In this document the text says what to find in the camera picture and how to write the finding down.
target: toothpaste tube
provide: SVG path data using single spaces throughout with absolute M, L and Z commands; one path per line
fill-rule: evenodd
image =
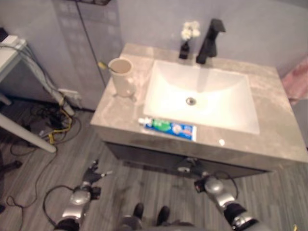
M 152 119 L 149 117 L 139 118 L 138 122 L 148 129 L 152 129 L 155 131 L 160 131 L 163 133 L 182 137 L 190 141 L 196 141 L 196 134 L 197 134 L 196 126 L 179 124 L 179 123 L 171 123 L 168 121 L 164 121 L 160 119 Z

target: white flower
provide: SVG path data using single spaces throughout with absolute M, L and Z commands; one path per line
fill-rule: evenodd
M 183 24 L 183 29 L 189 29 L 191 27 L 191 23 L 186 22 Z
M 198 29 L 194 29 L 192 31 L 192 37 L 195 38 L 195 37 L 199 37 L 200 36 L 200 31 Z
M 182 32 L 181 32 L 181 36 L 182 36 L 182 39 L 183 39 L 184 41 L 187 41 L 187 40 L 191 39 L 191 37 L 192 37 L 192 31 L 191 31 L 190 29 L 184 28 L 184 29 L 182 30 Z
M 190 26 L 193 30 L 195 30 L 195 29 L 199 29 L 200 24 L 197 21 L 193 21 L 190 23 Z

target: sink drain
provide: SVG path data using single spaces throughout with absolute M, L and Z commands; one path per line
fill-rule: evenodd
M 189 106 L 195 105 L 196 102 L 197 102 L 197 101 L 196 101 L 194 98 L 192 98 L 192 97 L 189 97 L 189 98 L 186 99 L 186 103 L 187 103 Z

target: white cup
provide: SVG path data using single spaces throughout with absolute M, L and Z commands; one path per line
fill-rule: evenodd
M 115 85 L 116 92 L 119 96 L 129 97 L 136 91 L 133 75 L 133 64 L 125 58 L 115 58 L 111 60 L 108 67 L 112 80 Z

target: yellow cable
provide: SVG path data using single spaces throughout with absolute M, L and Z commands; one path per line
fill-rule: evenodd
M 54 133 L 62 133 L 62 132 L 66 132 L 66 131 L 69 131 L 71 128 L 72 128 L 72 123 L 73 123 L 73 120 L 72 118 L 69 116 L 68 113 L 66 113 L 65 110 L 63 110 L 62 108 L 60 109 L 60 111 L 67 117 L 68 119 L 68 126 L 64 129 L 55 129 L 53 130 L 51 133 L 48 134 L 48 137 L 49 137 L 49 143 L 50 144 L 54 144 Z

